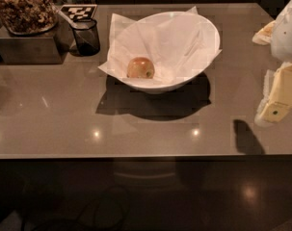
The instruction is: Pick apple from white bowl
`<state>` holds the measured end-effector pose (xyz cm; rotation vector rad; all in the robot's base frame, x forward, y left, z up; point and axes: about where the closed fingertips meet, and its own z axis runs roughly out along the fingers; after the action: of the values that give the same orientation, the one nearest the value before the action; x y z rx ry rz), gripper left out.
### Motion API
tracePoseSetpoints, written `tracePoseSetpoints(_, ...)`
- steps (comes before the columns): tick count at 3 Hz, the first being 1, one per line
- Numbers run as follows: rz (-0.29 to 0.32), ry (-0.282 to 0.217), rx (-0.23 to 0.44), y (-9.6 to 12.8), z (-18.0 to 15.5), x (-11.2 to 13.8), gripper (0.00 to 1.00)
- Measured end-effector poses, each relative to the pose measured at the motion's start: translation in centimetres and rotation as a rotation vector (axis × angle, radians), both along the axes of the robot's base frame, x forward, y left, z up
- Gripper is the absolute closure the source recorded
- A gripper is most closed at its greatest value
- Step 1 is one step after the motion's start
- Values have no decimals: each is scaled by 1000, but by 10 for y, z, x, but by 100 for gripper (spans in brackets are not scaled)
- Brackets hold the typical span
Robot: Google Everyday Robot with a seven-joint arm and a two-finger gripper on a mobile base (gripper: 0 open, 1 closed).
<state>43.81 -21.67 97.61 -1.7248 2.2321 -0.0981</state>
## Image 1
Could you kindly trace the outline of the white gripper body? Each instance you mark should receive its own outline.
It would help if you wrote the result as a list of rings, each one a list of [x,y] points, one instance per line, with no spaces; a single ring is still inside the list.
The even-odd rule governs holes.
[[[292,63],[292,0],[275,20],[271,36],[271,52],[275,58]]]

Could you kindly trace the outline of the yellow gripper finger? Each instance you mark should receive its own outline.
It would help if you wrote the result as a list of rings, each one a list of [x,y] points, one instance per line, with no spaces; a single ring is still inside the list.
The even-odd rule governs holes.
[[[262,127],[282,121],[292,109],[292,64],[283,63],[276,71],[268,70],[264,77],[263,99],[254,122]]]
[[[271,43],[272,32],[275,26],[276,21],[273,20],[261,28],[257,33],[252,37],[252,42],[259,45],[267,45]]]

